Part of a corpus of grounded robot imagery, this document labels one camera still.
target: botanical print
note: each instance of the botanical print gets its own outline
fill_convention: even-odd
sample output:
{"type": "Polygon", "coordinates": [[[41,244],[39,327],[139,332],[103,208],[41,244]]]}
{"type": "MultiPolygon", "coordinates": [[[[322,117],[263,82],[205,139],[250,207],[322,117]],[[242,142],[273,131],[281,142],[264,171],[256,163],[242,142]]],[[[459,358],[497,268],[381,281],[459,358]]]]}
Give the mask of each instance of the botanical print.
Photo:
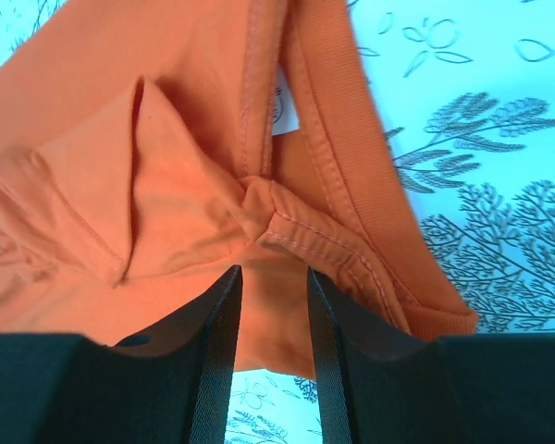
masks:
{"type": "Polygon", "coordinates": [[[316,423],[317,423],[316,429],[309,429],[309,430],[306,430],[306,431],[309,432],[309,433],[312,433],[314,435],[318,435],[319,437],[322,437],[323,436],[323,431],[322,431],[323,428],[321,426],[321,418],[316,417],[315,419],[316,419],[316,423]]]}
{"type": "Polygon", "coordinates": [[[0,66],[65,3],[65,0],[0,2],[0,66]]]}
{"type": "MultiPolygon", "coordinates": [[[[376,27],[376,34],[383,35],[389,32],[395,23],[395,15],[392,12],[383,14],[376,27]]],[[[358,46],[358,54],[364,57],[378,57],[380,53],[367,46],[358,46]]]]}
{"type": "Polygon", "coordinates": [[[533,182],[512,203],[489,184],[459,197],[465,224],[436,215],[421,228],[479,330],[555,331],[555,184],[533,182]]]}
{"type": "Polygon", "coordinates": [[[261,414],[252,415],[243,411],[228,418],[225,444],[289,444],[288,431],[261,414]]]}
{"type": "MultiPolygon", "coordinates": [[[[487,92],[463,94],[426,122],[424,132],[432,135],[428,143],[394,156],[399,179],[406,190],[420,193],[461,187],[464,181],[458,178],[481,167],[473,152],[523,150],[523,143],[500,142],[493,136],[516,139],[554,128],[555,118],[543,118],[548,111],[549,104],[540,99],[525,98],[499,105],[487,92]]],[[[394,129],[388,137],[401,130],[394,129]]]]}
{"type": "Polygon", "coordinates": [[[309,402],[315,403],[318,401],[318,390],[316,388],[316,382],[311,379],[306,379],[304,377],[294,377],[294,382],[302,396],[309,402]]]}
{"type": "Polygon", "coordinates": [[[244,389],[235,390],[230,393],[230,397],[237,396],[240,404],[246,404],[254,410],[259,410],[264,403],[275,406],[276,404],[267,398],[267,388],[259,382],[255,382],[250,386],[249,379],[244,379],[244,389]]]}
{"type": "Polygon", "coordinates": [[[353,10],[355,9],[356,5],[358,4],[360,0],[349,0],[348,1],[348,12],[351,14],[351,12],[353,12],[353,10]]]}
{"type": "Polygon", "coordinates": [[[514,45],[514,49],[526,62],[542,62],[555,56],[553,49],[538,40],[520,39],[514,45]]]}
{"type": "Polygon", "coordinates": [[[427,46],[427,49],[417,53],[409,63],[409,67],[407,67],[403,74],[404,78],[409,77],[421,67],[429,58],[430,54],[433,54],[438,60],[453,64],[463,64],[473,61],[473,59],[467,55],[447,51],[448,48],[451,48],[457,43],[460,37],[454,20],[445,18],[430,24],[430,19],[424,18],[420,29],[408,27],[403,28],[402,32],[406,39],[416,43],[423,43],[421,46],[424,44],[427,46]]]}

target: seam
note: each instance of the seam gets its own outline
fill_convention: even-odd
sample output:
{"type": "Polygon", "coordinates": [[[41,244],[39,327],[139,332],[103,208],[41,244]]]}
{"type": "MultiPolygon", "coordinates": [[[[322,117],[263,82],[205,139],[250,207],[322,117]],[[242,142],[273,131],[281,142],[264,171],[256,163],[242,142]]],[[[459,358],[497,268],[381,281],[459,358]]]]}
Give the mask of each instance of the seam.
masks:
{"type": "Polygon", "coordinates": [[[273,129],[273,107],[276,102],[276,85],[278,83],[278,65],[279,65],[279,46],[281,42],[281,36],[284,30],[285,21],[285,9],[286,3],[280,1],[276,8],[277,20],[276,26],[274,28],[274,44],[272,46],[273,60],[271,66],[276,70],[273,79],[270,81],[271,89],[267,97],[267,119],[265,122],[265,134],[263,138],[263,148],[261,150],[261,175],[265,177],[271,176],[271,154],[273,152],[272,146],[272,129],[273,129]]]}
{"type": "Polygon", "coordinates": [[[253,0],[249,17],[249,42],[247,44],[247,57],[244,65],[244,85],[242,91],[242,110],[240,111],[240,167],[243,176],[249,175],[247,159],[247,129],[249,127],[249,106],[251,101],[251,71],[253,62],[253,49],[257,34],[257,14],[259,0],[253,0]]]}
{"type": "MultiPolygon", "coordinates": [[[[296,30],[294,25],[290,26],[290,31],[292,33],[292,40],[291,40],[291,47],[293,49],[292,53],[294,55],[294,66],[296,67],[296,69],[299,72],[300,75],[300,79],[302,80],[303,86],[302,86],[302,93],[304,94],[304,96],[306,97],[306,102],[310,102],[311,104],[309,105],[309,116],[312,119],[312,123],[314,128],[319,128],[320,129],[320,124],[318,123],[317,119],[316,119],[316,115],[315,115],[315,111],[313,110],[313,104],[315,103],[315,101],[313,100],[310,92],[310,87],[308,85],[308,79],[306,77],[306,73],[304,72],[304,63],[302,61],[302,56],[298,53],[298,51],[301,51],[300,48],[298,47],[298,39],[297,36],[295,35],[296,30]]],[[[335,208],[333,207],[333,203],[331,202],[331,196],[329,195],[329,192],[327,192],[327,185],[325,183],[325,178],[323,177],[323,172],[321,171],[321,169],[318,167],[318,163],[317,163],[317,159],[316,159],[316,150],[312,149],[311,147],[311,143],[308,141],[308,137],[306,136],[306,134],[304,133],[304,131],[302,131],[302,137],[304,138],[304,145],[306,146],[306,149],[308,150],[308,152],[311,155],[311,162],[313,163],[313,168],[314,171],[316,171],[316,174],[321,182],[321,187],[323,188],[323,193],[325,194],[325,197],[327,199],[327,206],[329,209],[329,213],[331,214],[332,217],[337,218],[336,214],[335,214],[335,208]]]]}
{"type": "Polygon", "coordinates": [[[407,288],[405,283],[401,280],[399,275],[397,273],[395,273],[395,271],[390,267],[390,265],[387,264],[382,257],[380,257],[380,260],[382,261],[382,264],[385,266],[388,273],[390,274],[391,280],[393,281],[393,285],[396,284],[399,287],[400,302],[407,302],[407,303],[411,304],[412,306],[423,307],[423,305],[417,300],[417,298],[415,296],[413,296],[413,294],[409,291],[409,289],[407,288]]]}
{"type": "MultiPolygon", "coordinates": [[[[336,243],[338,246],[344,248],[344,249],[347,250],[348,252],[354,253],[354,254],[360,259],[360,262],[370,271],[370,273],[372,273],[372,275],[373,275],[373,277],[374,277],[374,280],[375,280],[376,284],[378,285],[378,289],[380,290],[380,294],[384,295],[384,290],[382,289],[382,286],[381,286],[381,284],[380,284],[380,280],[379,280],[378,277],[377,277],[377,273],[376,273],[375,269],[372,267],[372,265],[370,264],[370,262],[365,258],[365,256],[362,255],[357,249],[351,247],[351,245],[349,245],[349,244],[346,244],[346,243],[342,242],[341,240],[338,240],[338,239],[334,238],[333,236],[331,236],[331,235],[325,233],[324,231],[322,231],[322,230],[319,229],[319,228],[313,227],[312,225],[308,225],[307,223],[302,222],[302,221],[299,220],[299,219],[296,219],[295,217],[288,216],[288,215],[286,215],[286,214],[284,214],[284,213],[281,213],[281,212],[279,212],[279,211],[276,211],[276,214],[277,214],[278,216],[281,216],[281,217],[283,217],[284,219],[288,220],[289,222],[293,222],[294,224],[298,224],[298,225],[300,225],[300,226],[302,226],[302,227],[304,227],[304,228],[310,229],[312,232],[314,232],[314,233],[316,233],[316,234],[318,234],[318,235],[324,237],[325,239],[327,239],[327,240],[329,240],[329,241],[332,241],[332,242],[336,243]]],[[[409,299],[410,299],[412,302],[414,302],[414,303],[417,304],[417,305],[421,305],[421,304],[414,298],[414,296],[413,296],[411,293],[408,292],[408,295],[409,295],[409,299]]]]}
{"type": "MultiPolygon", "coordinates": [[[[296,65],[296,67],[298,68],[298,72],[299,75],[302,79],[302,93],[306,96],[306,101],[309,102],[309,106],[308,106],[308,114],[312,120],[312,124],[314,127],[314,131],[321,131],[325,133],[325,139],[327,140],[327,144],[331,150],[331,152],[333,151],[333,147],[332,147],[332,143],[331,141],[328,139],[328,135],[327,135],[327,130],[325,128],[325,125],[322,125],[320,122],[320,118],[318,117],[320,115],[320,112],[318,110],[318,104],[316,103],[315,100],[315,95],[313,94],[313,88],[310,84],[309,78],[308,78],[308,72],[306,69],[306,64],[304,63],[304,55],[303,55],[303,51],[301,48],[301,43],[300,43],[300,37],[298,35],[298,30],[293,27],[294,29],[292,30],[292,34],[293,34],[293,41],[292,41],[292,48],[293,48],[293,56],[295,58],[295,62],[294,64],[296,65]]],[[[343,202],[346,206],[346,209],[348,211],[348,215],[350,216],[350,222],[354,225],[353,230],[356,232],[356,234],[362,234],[362,227],[358,225],[358,222],[356,220],[356,217],[354,217],[354,213],[352,210],[352,204],[350,202],[350,199],[348,198],[347,194],[347,187],[345,186],[345,183],[343,182],[343,178],[341,176],[340,171],[338,171],[337,168],[337,163],[334,159],[334,156],[328,155],[328,160],[327,160],[327,166],[329,167],[329,169],[331,170],[331,173],[333,174],[334,180],[337,184],[337,189],[338,191],[343,191],[343,202]]]]}
{"type": "MultiPolygon", "coordinates": [[[[301,250],[304,250],[312,255],[315,255],[317,257],[320,257],[323,260],[326,260],[328,262],[330,262],[331,264],[335,265],[335,266],[340,266],[342,268],[344,268],[348,274],[350,275],[350,277],[353,279],[353,281],[358,285],[358,287],[360,288],[360,291],[362,292],[363,296],[366,298],[368,305],[372,308],[374,307],[373,301],[368,298],[365,294],[365,290],[364,290],[364,286],[362,285],[362,283],[360,282],[360,279],[353,273],[352,269],[348,266],[345,265],[343,262],[336,262],[333,259],[330,259],[328,257],[326,257],[324,254],[317,252],[316,250],[312,250],[304,245],[301,245],[300,243],[298,243],[296,240],[292,240],[289,238],[286,238],[278,233],[276,233],[273,229],[268,228],[266,231],[267,234],[269,234],[270,236],[273,236],[274,238],[280,240],[280,241],[285,241],[287,243],[289,243],[292,247],[294,248],[299,248],[301,250]]],[[[380,285],[380,281],[376,278],[376,276],[374,274],[372,274],[372,279],[375,280],[377,286],[378,286],[378,293],[379,293],[379,301],[382,305],[382,307],[385,310],[385,313],[387,315],[388,320],[390,321],[390,323],[395,326],[398,327],[395,318],[392,315],[392,312],[390,311],[389,305],[386,303],[385,299],[384,299],[384,294],[382,293],[382,287],[380,285]]]]}

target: orange t-shirt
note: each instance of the orange t-shirt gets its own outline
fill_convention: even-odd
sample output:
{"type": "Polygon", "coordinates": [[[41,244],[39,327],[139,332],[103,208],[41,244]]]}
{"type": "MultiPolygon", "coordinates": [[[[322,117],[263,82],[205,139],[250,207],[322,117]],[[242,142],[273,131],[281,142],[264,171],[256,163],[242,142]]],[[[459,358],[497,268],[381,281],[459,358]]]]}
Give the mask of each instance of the orange t-shirt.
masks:
{"type": "Polygon", "coordinates": [[[0,331],[113,344],[233,264],[237,371],[314,375],[308,265],[420,338],[475,328],[397,180],[344,0],[69,0],[0,69],[0,331]],[[272,137],[278,63],[301,129],[272,137]]]}

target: clothing label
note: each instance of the clothing label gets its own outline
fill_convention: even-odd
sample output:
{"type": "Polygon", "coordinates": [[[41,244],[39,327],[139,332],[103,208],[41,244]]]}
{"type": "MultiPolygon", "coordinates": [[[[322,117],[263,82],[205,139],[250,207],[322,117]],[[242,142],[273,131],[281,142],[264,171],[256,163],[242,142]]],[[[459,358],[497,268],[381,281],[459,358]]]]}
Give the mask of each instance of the clothing label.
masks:
{"type": "Polygon", "coordinates": [[[283,134],[298,129],[298,115],[292,99],[292,94],[286,76],[277,70],[276,101],[274,104],[274,128],[272,134],[283,134]]]}

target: stitching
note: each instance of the stitching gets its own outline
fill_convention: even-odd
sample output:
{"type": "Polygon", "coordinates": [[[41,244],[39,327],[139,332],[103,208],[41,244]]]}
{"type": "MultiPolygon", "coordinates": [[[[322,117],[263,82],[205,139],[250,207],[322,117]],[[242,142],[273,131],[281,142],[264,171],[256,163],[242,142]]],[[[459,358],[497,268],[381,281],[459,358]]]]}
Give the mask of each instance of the stitching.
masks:
{"type": "MultiPolygon", "coordinates": [[[[300,79],[302,80],[303,86],[302,86],[302,93],[306,96],[306,102],[310,102],[311,104],[314,104],[315,101],[313,100],[312,95],[309,93],[310,92],[310,86],[308,85],[308,79],[306,78],[306,73],[304,72],[304,63],[302,60],[302,56],[299,54],[300,48],[298,47],[298,39],[296,39],[294,37],[294,33],[296,32],[296,30],[294,29],[294,26],[291,26],[291,33],[292,33],[292,49],[293,49],[293,55],[294,58],[296,59],[294,62],[294,65],[296,66],[296,68],[298,69],[299,75],[300,75],[300,79]]],[[[314,130],[316,130],[316,128],[319,128],[319,130],[321,129],[321,126],[316,118],[315,112],[313,110],[313,106],[310,105],[310,112],[309,112],[309,116],[311,117],[313,126],[314,126],[314,130]]],[[[308,141],[308,137],[306,137],[306,134],[304,134],[304,132],[302,132],[302,136],[304,137],[304,144],[306,145],[306,149],[309,151],[310,155],[311,155],[311,162],[313,163],[313,168],[316,171],[316,174],[319,178],[319,180],[321,181],[321,187],[323,188],[323,193],[325,194],[325,197],[327,198],[327,205],[329,208],[329,213],[331,214],[332,217],[336,218],[335,215],[335,209],[333,207],[333,203],[331,202],[331,197],[329,195],[329,193],[327,192],[327,185],[325,184],[325,178],[323,177],[323,174],[321,173],[321,170],[318,167],[318,163],[317,163],[317,159],[316,159],[316,150],[313,150],[311,148],[311,144],[308,141]]]]}
{"type": "MultiPolygon", "coordinates": [[[[304,250],[310,254],[313,254],[315,256],[320,257],[323,260],[326,260],[328,262],[330,262],[331,264],[335,265],[335,266],[341,266],[343,268],[345,268],[347,270],[347,272],[349,273],[350,277],[353,279],[353,281],[358,285],[358,287],[360,288],[360,291],[362,292],[363,296],[366,298],[368,305],[374,307],[374,304],[372,303],[372,300],[368,297],[366,297],[365,291],[364,291],[364,286],[362,285],[362,283],[360,282],[360,279],[353,273],[352,269],[348,266],[343,264],[343,262],[335,262],[333,259],[330,259],[328,257],[326,257],[324,254],[319,253],[315,250],[312,250],[308,247],[305,247],[304,245],[301,245],[300,243],[298,243],[296,240],[292,240],[292,239],[288,239],[278,233],[276,233],[273,229],[268,228],[266,231],[267,234],[269,234],[270,236],[273,236],[274,238],[280,240],[280,241],[285,241],[287,243],[289,243],[291,246],[295,247],[295,248],[300,248],[301,250],[304,250]]],[[[380,282],[376,279],[376,283],[378,285],[378,290],[382,291],[382,288],[380,287],[380,282]]],[[[395,318],[392,316],[392,313],[390,311],[389,305],[385,302],[384,297],[382,295],[382,293],[380,294],[380,303],[382,304],[383,308],[385,309],[385,312],[387,314],[388,320],[391,322],[391,324],[395,327],[398,327],[397,323],[395,322],[395,318]]]]}
{"type": "MultiPolygon", "coordinates": [[[[273,51],[273,60],[272,60],[272,67],[278,67],[279,61],[279,44],[281,41],[281,36],[283,34],[284,29],[284,21],[285,21],[285,9],[286,4],[285,2],[279,2],[278,7],[276,8],[277,13],[277,20],[276,20],[276,27],[274,28],[274,44],[272,47],[273,51]]],[[[273,109],[272,104],[275,103],[276,100],[276,84],[278,83],[278,73],[274,75],[271,83],[271,90],[269,91],[268,100],[267,100],[267,120],[265,122],[265,134],[264,134],[264,147],[261,150],[261,175],[262,176],[270,176],[271,175],[271,166],[270,166],[270,159],[272,153],[272,129],[273,129],[273,109]]]]}
{"type": "MultiPolygon", "coordinates": [[[[296,34],[294,39],[293,39],[292,47],[294,48],[293,55],[296,58],[296,66],[298,68],[299,75],[301,76],[302,83],[303,83],[302,92],[306,96],[306,100],[311,103],[309,105],[309,116],[312,120],[312,123],[313,123],[313,126],[314,126],[314,131],[319,130],[321,132],[324,132],[325,133],[325,138],[326,138],[327,143],[330,147],[331,142],[328,139],[325,127],[323,125],[321,125],[321,122],[319,121],[319,118],[317,116],[320,113],[318,112],[318,109],[317,109],[317,104],[316,104],[316,100],[314,99],[314,95],[313,95],[313,92],[312,92],[310,81],[308,80],[308,74],[306,72],[306,69],[304,68],[305,67],[304,57],[303,57],[302,49],[300,47],[300,38],[298,37],[298,34],[296,34]]],[[[345,194],[345,191],[347,190],[347,188],[345,187],[345,184],[343,183],[343,179],[341,177],[340,171],[338,171],[338,169],[337,169],[337,164],[336,164],[335,159],[333,158],[333,156],[328,156],[327,166],[330,168],[331,172],[334,173],[333,177],[336,181],[338,191],[344,191],[344,194],[345,194]]],[[[362,230],[361,230],[360,227],[358,227],[358,224],[357,224],[357,221],[356,221],[355,217],[353,217],[352,206],[351,206],[351,203],[349,202],[348,196],[346,196],[346,195],[343,196],[343,202],[344,202],[344,204],[345,204],[345,206],[348,210],[348,214],[351,218],[351,222],[354,225],[354,231],[357,234],[361,234],[362,230]]],[[[332,207],[331,207],[330,203],[329,203],[329,209],[332,211],[331,215],[333,217],[336,217],[335,213],[332,210],[332,207]]]]}
{"type": "Polygon", "coordinates": [[[247,160],[247,129],[249,127],[249,102],[251,100],[251,64],[253,60],[253,48],[257,34],[257,14],[259,0],[253,0],[251,15],[249,17],[249,44],[247,45],[247,58],[244,65],[244,85],[242,97],[242,110],[240,111],[240,167],[244,176],[249,175],[249,164],[247,160]]]}
{"type": "MultiPolygon", "coordinates": [[[[338,246],[346,249],[348,252],[354,253],[360,259],[360,262],[370,271],[370,273],[372,273],[372,276],[373,276],[376,284],[378,285],[378,289],[380,291],[380,294],[384,295],[384,290],[382,289],[382,285],[380,283],[380,280],[377,277],[377,273],[376,273],[375,269],[372,267],[370,262],[365,258],[365,256],[363,256],[357,249],[351,247],[351,245],[348,245],[348,244],[342,242],[341,240],[338,240],[338,239],[334,238],[333,236],[325,233],[324,231],[320,230],[319,228],[313,227],[312,225],[308,225],[305,222],[302,222],[301,220],[296,219],[295,217],[288,216],[288,215],[286,215],[284,213],[281,213],[279,211],[276,211],[276,214],[278,216],[283,217],[286,220],[289,220],[289,222],[293,222],[293,223],[298,224],[302,227],[308,228],[312,232],[323,236],[325,239],[327,239],[329,241],[332,241],[333,243],[336,243],[338,246]]],[[[408,292],[408,294],[409,294],[409,299],[410,300],[419,304],[411,293],[408,292]]]]}

